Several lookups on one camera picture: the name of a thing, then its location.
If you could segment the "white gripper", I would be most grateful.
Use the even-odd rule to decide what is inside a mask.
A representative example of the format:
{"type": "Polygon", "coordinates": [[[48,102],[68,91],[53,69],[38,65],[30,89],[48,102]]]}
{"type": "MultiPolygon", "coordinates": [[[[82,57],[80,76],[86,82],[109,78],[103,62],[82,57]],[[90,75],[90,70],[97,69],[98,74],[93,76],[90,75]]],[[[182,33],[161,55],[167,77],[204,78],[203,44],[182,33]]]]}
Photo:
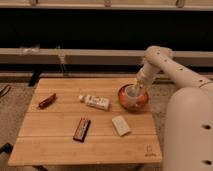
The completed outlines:
{"type": "Polygon", "coordinates": [[[143,66],[136,74],[136,84],[133,86],[133,94],[139,96],[142,87],[149,87],[155,80],[157,69],[143,66]]]}

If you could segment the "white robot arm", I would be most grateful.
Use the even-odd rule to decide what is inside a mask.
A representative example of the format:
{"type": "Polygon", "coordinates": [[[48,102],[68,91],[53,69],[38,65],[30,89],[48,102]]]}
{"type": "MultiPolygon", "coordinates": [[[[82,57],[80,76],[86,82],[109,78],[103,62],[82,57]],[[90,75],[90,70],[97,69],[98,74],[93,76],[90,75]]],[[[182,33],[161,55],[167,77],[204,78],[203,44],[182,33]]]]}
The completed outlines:
{"type": "Polygon", "coordinates": [[[213,171],[213,81],[175,62],[170,48],[149,46],[136,80],[149,86],[159,71],[178,87],[166,109],[163,171],[213,171]]]}

